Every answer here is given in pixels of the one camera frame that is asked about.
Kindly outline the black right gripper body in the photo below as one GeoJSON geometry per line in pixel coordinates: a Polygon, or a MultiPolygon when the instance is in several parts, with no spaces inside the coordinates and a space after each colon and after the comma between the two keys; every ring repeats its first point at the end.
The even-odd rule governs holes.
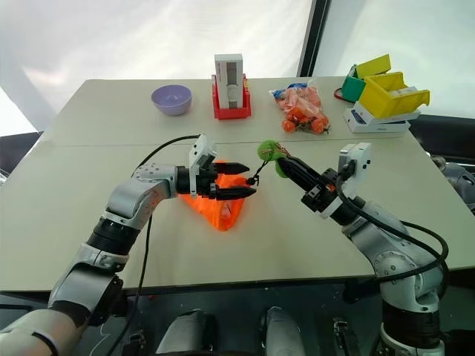
{"type": "Polygon", "coordinates": [[[322,213],[338,197],[335,187],[337,175],[332,168],[322,174],[314,173],[315,184],[301,198],[302,203],[311,211],[322,213]]]}

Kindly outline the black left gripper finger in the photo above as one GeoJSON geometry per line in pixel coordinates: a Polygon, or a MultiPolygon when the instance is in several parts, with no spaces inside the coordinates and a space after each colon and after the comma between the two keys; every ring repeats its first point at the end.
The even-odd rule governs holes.
{"type": "Polygon", "coordinates": [[[219,188],[216,190],[215,199],[224,200],[240,200],[252,196],[257,191],[247,186],[236,186],[231,188],[219,188]]]}
{"type": "Polygon", "coordinates": [[[238,162],[217,162],[216,171],[219,174],[242,174],[249,171],[249,167],[238,162]]]}

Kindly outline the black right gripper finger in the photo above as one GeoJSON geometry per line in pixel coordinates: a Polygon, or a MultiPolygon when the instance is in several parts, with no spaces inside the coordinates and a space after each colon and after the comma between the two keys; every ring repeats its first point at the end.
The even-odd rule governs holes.
{"type": "Polygon", "coordinates": [[[315,172],[305,163],[299,160],[278,160],[277,164],[284,176],[304,191],[311,191],[316,186],[315,172]]]}
{"type": "Polygon", "coordinates": [[[283,172],[293,182],[323,182],[319,173],[295,157],[283,158],[283,172]]]}

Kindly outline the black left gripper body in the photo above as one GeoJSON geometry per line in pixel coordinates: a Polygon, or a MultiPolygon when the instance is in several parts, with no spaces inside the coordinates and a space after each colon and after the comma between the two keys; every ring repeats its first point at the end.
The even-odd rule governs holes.
{"type": "Polygon", "coordinates": [[[219,189],[216,183],[217,178],[218,172],[216,163],[211,163],[204,168],[199,168],[198,175],[196,176],[197,195],[209,199],[216,199],[219,189]]]}

